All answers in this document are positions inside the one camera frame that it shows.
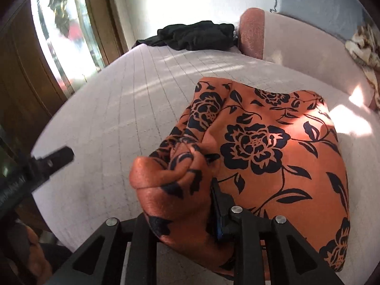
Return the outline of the person left hand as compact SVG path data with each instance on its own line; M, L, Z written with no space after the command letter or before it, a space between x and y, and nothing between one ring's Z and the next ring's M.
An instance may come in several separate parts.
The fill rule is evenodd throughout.
M22 265L35 277L36 284L44 284L52 276L52 266L39 244L37 234L27 225L16 223L12 247Z

